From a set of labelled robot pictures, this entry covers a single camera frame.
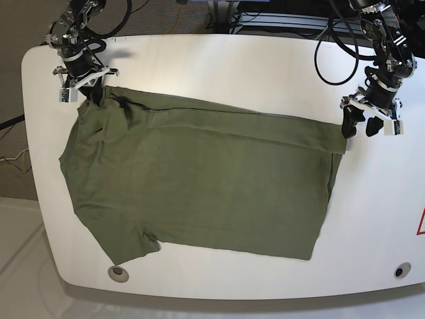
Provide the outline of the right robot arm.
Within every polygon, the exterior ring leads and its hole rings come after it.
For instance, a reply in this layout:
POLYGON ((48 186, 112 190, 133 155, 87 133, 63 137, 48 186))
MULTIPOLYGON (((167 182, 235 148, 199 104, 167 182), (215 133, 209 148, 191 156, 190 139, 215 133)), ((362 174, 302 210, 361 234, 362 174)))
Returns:
POLYGON ((64 13, 50 26, 47 45, 57 51, 63 65, 53 70, 61 87, 61 103, 76 102, 81 93, 89 98, 102 90, 105 75, 118 75, 119 70, 105 65, 97 54, 106 49, 105 40, 88 34, 87 24, 100 14, 105 1, 69 1, 64 13))

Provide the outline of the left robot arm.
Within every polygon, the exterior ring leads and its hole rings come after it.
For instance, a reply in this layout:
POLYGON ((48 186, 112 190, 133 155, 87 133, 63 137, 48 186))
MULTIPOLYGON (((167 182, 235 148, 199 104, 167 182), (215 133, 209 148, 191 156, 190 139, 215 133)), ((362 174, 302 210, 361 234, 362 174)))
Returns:
POLYGON ((402 102, 396 94, 402 81, 416 70, 416 60, 389 1, 351 1, 350 5, 361 18, 362 32, 372 42, 375 67, 365 67, 366 88, 360 86, 341 99, 342 135, 352 138, 360 122, 367 123, 368 137, 380 130, 400 135, 402 102))

